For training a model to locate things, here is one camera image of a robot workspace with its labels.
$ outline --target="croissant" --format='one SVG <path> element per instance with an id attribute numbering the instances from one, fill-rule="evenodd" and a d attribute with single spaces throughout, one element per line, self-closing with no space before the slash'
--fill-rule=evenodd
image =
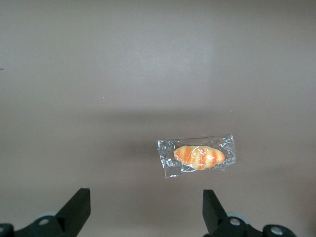
<path id="1" fill-rule="evenodd" d="M 198 170 L 212 168 L 225 160 L 221 151 L 207 146 L 182 146 L 173 155 L 178 161 Z"/>

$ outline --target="plastic wrapper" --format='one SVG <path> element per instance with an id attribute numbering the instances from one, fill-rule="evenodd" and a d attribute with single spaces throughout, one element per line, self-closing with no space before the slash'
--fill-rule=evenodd
<path id="1" fill-rule="evenodd" d="M 225 170 L 236 162 L 231 134 L 224 137 L 158 140 L 157 146 L 165 178 L 195 171 Z"/>

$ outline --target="gray surface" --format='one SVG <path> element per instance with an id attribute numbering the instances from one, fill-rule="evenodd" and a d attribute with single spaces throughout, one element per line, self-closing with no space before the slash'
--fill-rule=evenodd
<path id="1" fill-rule="evenodd" d="M 202 236 L 202 190 L 315 236 L 315 1 L 0 3 L 0 222 L 90 187 L 79 236 Z M 237 164 L 165 180 L 156 139 L 232 133 Z"/>

